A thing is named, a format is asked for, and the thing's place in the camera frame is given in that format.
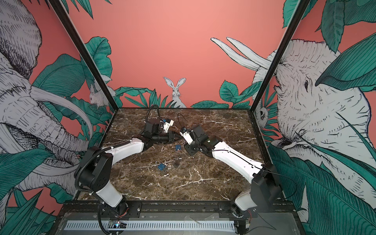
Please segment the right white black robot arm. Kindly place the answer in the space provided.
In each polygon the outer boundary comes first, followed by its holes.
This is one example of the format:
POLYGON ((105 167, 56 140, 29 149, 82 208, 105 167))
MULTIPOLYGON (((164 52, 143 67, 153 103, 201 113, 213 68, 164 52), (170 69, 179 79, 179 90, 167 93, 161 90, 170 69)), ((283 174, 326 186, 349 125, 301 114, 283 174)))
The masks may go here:
POLYGON ((282 192, 279 174, 273 164, 252 160, 230 147, 217 136, 209 137, 200 125, 183 127, 180 135, 186 141, 185 150, 193 156, 201 152, 215 158, 241 176, 250 184, 250 189, 241 192, 234 200, 237 209, 269 208, 282 192))

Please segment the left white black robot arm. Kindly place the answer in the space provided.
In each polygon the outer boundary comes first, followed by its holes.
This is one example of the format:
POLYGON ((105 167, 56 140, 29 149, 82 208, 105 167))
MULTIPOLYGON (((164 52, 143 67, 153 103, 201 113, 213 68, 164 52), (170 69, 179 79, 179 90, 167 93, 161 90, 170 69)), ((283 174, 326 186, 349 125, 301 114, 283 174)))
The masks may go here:
POLYGON ((154 144, 172 144, 180 138, 169 130, 174 121, 160 116, 159 107, 152 105, 146 115, 145 125, 138 135, 110 147, 90 147, 74 173, 74 186, 88 192, 108 207, 115 217, 128 214, 126 198, 110 182, 111 170, 117 162, 142 153, 154 144))

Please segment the blue padlock front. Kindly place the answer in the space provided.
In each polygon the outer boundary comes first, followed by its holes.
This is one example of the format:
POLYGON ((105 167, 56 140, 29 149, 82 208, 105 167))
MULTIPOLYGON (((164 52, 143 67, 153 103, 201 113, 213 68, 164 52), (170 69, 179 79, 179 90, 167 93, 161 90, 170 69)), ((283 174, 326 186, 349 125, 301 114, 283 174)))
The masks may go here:
POLYGON ((160 164, 158 165, 158 169, 159 169, 160 171, 163 171, 165 168, 166 168, 166 165, 163 164, 163 163, 160 163, 160 164))

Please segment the small green circuit board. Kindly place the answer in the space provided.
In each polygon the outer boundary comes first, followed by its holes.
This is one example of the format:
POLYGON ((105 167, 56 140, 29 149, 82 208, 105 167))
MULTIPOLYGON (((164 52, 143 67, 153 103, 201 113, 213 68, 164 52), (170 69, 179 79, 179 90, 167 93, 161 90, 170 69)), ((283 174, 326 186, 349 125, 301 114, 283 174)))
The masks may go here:
POLYGON ((111 229, 125 229, 127 224, 122 221, 111 221, 109 223, 109 228, 111 229))

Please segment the black front mounting rail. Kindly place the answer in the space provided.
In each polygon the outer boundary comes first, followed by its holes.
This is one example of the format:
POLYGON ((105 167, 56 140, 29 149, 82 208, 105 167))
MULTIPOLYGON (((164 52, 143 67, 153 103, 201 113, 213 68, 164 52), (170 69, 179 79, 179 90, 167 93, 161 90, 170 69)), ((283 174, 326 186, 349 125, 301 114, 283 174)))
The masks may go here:
POLYGON ((117 215, 116 209, 109 206, 102 207, 102 204, 95 200, 79 200, 66 203, 58 218, 62 218, 68 213, 101 213, 102 217, 109 218, 140 218, 142 213, 217 213, 221 218, 241 219, 257 217, 259 212, 268 212, 276 206, 269 208, 250 208, 241 211, 232 201, 148 201, 148 200, 128 200, 127 209, 117 215))

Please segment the right black frame post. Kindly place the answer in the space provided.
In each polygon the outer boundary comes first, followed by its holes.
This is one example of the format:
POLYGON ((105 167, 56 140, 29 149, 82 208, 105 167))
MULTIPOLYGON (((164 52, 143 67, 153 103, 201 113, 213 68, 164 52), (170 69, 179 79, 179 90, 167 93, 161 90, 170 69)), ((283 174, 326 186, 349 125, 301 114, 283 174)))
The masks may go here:
POLYGON ((289 44, 292 36, 294 35, 296 28, 298 27, 309 2, 310 2, 310 0, 301 0, 301 1, 298 2, 296 9, 294 11, 294 14, 293 14, 293 16, 290 20, 290 23, 287 27, 287 30, 286 30, 286 32, 285 32, 285 34, 284 34, 284 36, 283 36, 283 38, 280 42, 280 45, 279 45, 279 47, 276 51, 276 54, 275 54, 275 56, 272 60, 271 66, 269 67, 269 69, 266 73, 266 76, 265 76, 265 78, 264 78, 264 80, 263 80, 263 82, 260 86, 258 93, 257 93, 257 96, 254 99, 254 102, 253 102, 253 104, 250 108, 251 113, 255 112, 256 107, 257 107, 258 103, 260 102, 263 93, 266 91, 267 85, 269 84, 271 78, 274 76, 274 72, 276 71, 277 66, 278 66, 282 56, 286 52, 288 44, 289 44))

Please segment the black frame post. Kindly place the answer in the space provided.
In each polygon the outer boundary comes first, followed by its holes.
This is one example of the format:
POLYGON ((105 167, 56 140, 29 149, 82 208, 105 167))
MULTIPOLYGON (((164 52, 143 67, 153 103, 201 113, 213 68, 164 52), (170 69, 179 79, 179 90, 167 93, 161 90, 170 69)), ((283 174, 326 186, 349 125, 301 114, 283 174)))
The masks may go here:
POLYGON ((85 44, 83 43, 82 38, 78 34, 75 26, 73 25, 71 19, 68 16, 68 13, 61 3, 58 0, 49 0, 49 4, 55 11, 56 15, 58 16, 60 22, 62 23, 63 27, 65 28, 66 32, 68 33, 69 37, 71 38, 72 42, 74 43, 75 47, 79 51, 80 56, 84 60, 86 66, 88 67, 89 71, 99 84, 100 88, 102 89, 104 95, 109 101, 110 106, 116 113, 118 111, 118 106, 113 99, 113 96, 110 94, 108 87, 106 86, 105 82, 103 81, 99 69, 97 68, 96 64, 94 63, 93 58, 89 54, 85 44))
POLYGON ((277 66, 278 66, 282 56, 286 52, 288 44, 289 44, 292 36, 294 35, 296 28, 298 27, 309 2, 310 2, 310 0, 301 0, 301 1, 298 2, 296 9, 294 11, 294 14, 293 14, 293 16, 290 20, 290 23, 287 27, 287 30, 286 30, 286 32, 285 32, 285 34, 284 34, 284 36, 283 36, 283 38, 280 42, 280 45, 279 45, 279 47, 276 51, 276 54, 275 54, 275 56, 272 60, 271 66, 269 67, 269 69, 266 73, 266 76, 265 76, 265 78, 264 78, 264 80, 263 80, 263 82, 260 86, 258 93, 257 93, 257 96, 254 99, 254 102, 253 102, 253 104, 250 108, 251 113, 255 112, 256 107, 257 107, 258 103, 260 102, 263 93, 266 91, 267 85, 269 84, 271 78, 274 76, 274 72, 276 71, 277 66))

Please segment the left black frame post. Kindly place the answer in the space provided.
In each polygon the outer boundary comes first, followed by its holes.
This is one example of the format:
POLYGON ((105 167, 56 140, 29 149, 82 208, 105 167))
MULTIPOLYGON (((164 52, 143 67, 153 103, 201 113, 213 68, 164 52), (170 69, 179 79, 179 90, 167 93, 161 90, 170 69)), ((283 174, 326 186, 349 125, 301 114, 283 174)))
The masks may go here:
POLYGON ((75 26, 73 25, 71 19, 68 16, 68 13, 61 3, 58 0, 49 0, 49 4, 55 11, 56 15, 58 16, 60 22, 62 23, 63 27, 65 28, 66 32, 68 33, 69 37, 71 38, 72 42, 74 43, 75 47, 79 51, 80 56, 84 60, 86 66, 88 67, 89 71, 99 84, 100 88, 102 89, 104 95, 109 101, 110 106, 116 113, 118 111, 118 106, 113 99, 113 96, 110 94, 108 87, 106 86, 105 82, 103 81, 99 69, 97 68, 96 64, 94 63, 93 58, 89 54, 85 44, 83 43, 82 38, 78 34, 75 26))

